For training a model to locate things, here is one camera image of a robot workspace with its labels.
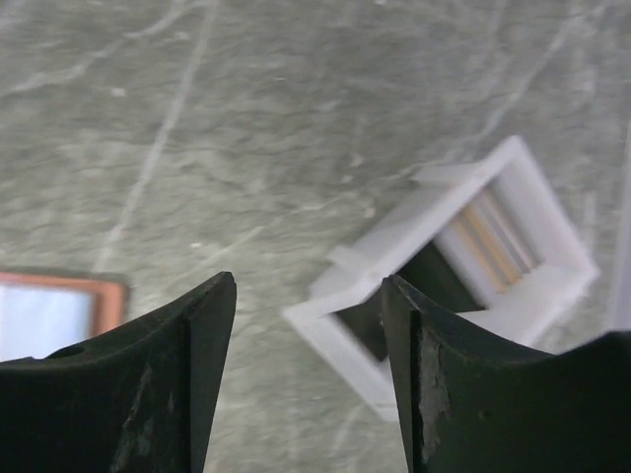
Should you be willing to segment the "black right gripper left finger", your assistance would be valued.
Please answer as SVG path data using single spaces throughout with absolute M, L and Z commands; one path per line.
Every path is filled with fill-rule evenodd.
M 202 471 L 236 299 L 221 272 L 102 335 L 4 362 L 2 470 Z

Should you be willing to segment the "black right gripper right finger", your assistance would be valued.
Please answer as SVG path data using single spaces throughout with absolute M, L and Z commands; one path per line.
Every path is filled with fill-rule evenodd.
M 398 276 L 381 287 L 411 472 L 626 472 L 630 335 L 554 355 L 504 339 Z

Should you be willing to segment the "brown leather card holder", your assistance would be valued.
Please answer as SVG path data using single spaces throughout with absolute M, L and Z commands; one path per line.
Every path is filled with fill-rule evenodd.
M 120 277 L 51 268 L 1 271 L 1 360 L 42 359 L 125 322 Z

